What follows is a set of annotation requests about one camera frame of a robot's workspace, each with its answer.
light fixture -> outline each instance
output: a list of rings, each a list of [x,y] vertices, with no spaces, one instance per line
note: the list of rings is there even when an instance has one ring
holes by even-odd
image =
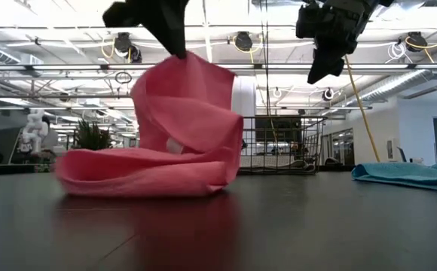
[[[351,69],[406,69],[407,64],[352,64]]]
[[[66,133],[69,134],[72,130],[68,130],[68,129],[55,129],[55,132],[61,132],[61,133]]]
[[[311,64],[269,64],[269,69],[310,69]]]
[[[59,71],[59,70],[96,70],[100,65],[34,65],[36,71]]]
[[[78,122],[80,120],[79,117],[71,117],[71,116],[60,116],[64,120]]]
[[[146,70],[149,68],[152,68],[154,65],[153,64],[114,64],[114,65],[109,65],[108,69],[111,70],[133,70],[133,69],[137,69],[137,70]]]
[[[269,106],[269,109],[304,109],[304,110],[324,110],[326,107],[317,106]],[[257,109],[267,109],[267,106],[257,106]]]
[[[13,105],[30,105],[29,102],[24,101],[22,99],[16,99],[16,98],[0,98],[1,102],[8,102]]]
[[[29,108],[29,109],[42,109],[42,110],[66,110],[65,107],[55,107],[55,108]]]
[[[253,69],[253,64],[218,64],[219,67],[224,69]]]
[[[359,110],[361,108],[357,106],[357,107],[331,107],[330,109],[337,111],[337,110]],[[372,109],[372,106],[366,106],[363,107],[363,109],[370,110]]]
[[[418,69],[436,69],[437,65],[435,64],[418,64],[416,68]]]
[[[324,92],[322,93],[322,99],[326,102],[329,102],[334,98],[334,94],[334,90],[328,87],[327,90],[324,90]]]
[[[282,91],[279,90],[279,87],[276,87],[276,89],[272,92],[272,94],[274,95],[274,97],[280,98],[282,95]]]
[[[131,133],[131,132],[120,132],[120,134],[122,136],[129,136],[129,137],[135,137],[136,136],[135,133]]]
[[[0,71],[23,71],[25,69],[23,65],[0,65]]]
[[[8,107],[0,107],[0,110],[24,110],[24,107],[8,106]]]

potted plant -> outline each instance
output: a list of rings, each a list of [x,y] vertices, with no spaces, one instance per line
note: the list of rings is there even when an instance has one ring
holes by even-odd
[[[78,121],[78,131],[76,133],[76,147],[92,151],[110,148],[112,138],[108,130],[101,130],[98,124],[88,123],[85,120]]]

wire basket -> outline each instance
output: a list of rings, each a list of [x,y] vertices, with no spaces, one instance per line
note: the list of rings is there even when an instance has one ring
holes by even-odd
[[[239,174],[315,174],[326,117],[244,117]]]

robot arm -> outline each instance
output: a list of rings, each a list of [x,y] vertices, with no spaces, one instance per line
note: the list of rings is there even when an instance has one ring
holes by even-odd
[[[28,123],[23,129],[23,144],[21,144],[21,151],[29,151],[29,143],[32,141],[32,152],[37,153],[41,151],[41,140],[47,135],[48,127],[46,123],[42,122],[44,110],[32,110],[28,115]]]
[[[338,76],[344,67],[342,57],[353,53],[357,37],[378,5],[389,7],[394,0],[304,0],[299,10],[295,35],[314,38],[316,49],[307,82],[314,84],[326,75]],[[107,27],[142,24],[178,58],[186,57],[185,7],[188,0],[126,0],[115,2],[103,14]]]
[[[315,0],[299,10],[295,35],[313,38],[314,61],[307,82],[314,84],[326,75],[338,76],[344,67],[342,57],[353,53],[357,38],[364,31],[378,5],[389,7],[394,0]]]
[[[103,14],[106,27],[142,24],[172,55],[186,57],[185,7],[188,0],[126,0]]]

white robot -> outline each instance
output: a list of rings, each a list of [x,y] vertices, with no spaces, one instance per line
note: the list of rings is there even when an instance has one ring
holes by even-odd
[[[23,129],[23,141],[20,146],[22,152],[38,153],[41,151],[41,142],[50,128],[42,121],[43,116],[44,110],[42,109],[32,109],[28,115],[28,123]]]

